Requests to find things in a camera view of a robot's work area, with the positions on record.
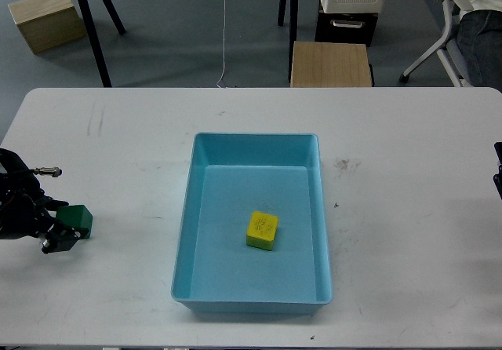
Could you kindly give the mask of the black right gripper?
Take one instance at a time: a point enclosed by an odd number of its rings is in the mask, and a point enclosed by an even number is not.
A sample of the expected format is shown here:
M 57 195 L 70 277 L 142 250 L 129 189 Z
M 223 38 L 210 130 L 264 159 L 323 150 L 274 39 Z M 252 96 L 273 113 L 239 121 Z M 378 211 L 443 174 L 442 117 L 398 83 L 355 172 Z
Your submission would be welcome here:
M 498 158 L 498 172 L 493 176 L 493 183 L 497 188 L 499 196 L 502 198 L 502 142 L 496 142 L 494 149 Z

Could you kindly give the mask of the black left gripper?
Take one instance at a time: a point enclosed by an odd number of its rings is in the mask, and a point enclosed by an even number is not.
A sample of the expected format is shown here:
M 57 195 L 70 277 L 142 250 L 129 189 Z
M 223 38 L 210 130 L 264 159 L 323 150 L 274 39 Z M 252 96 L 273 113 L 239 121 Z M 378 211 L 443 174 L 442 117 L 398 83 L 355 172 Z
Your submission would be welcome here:
M 69 202 L 44 196 L 37 200 L 39 210 L 56 212 Z M 87 234 L 84 228 L 72 228 L 56 217 L 46 217 L 42 221 L 43 253 L 56 253 L 70 250 L 77 241 Z M 21 239 L 30 236 L 38 238 L 39 230 L 35 218 L 35 204 L 27 194 L 14 195 L 1 207 L 1 239 Z

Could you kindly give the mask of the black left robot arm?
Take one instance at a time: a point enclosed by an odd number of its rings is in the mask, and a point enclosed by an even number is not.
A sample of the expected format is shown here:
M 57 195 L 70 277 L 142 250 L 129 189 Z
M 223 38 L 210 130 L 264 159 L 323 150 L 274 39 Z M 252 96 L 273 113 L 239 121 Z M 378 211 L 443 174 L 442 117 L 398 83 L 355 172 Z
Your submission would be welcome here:
M 37 176 L 59 177 L 58 167 L 29 168 L 18 154 L 1 150 L 1 238 L 40 239 L 45 254 L 70 250 L 91 235 L 93 215 L 83 205 L 45 194 Z

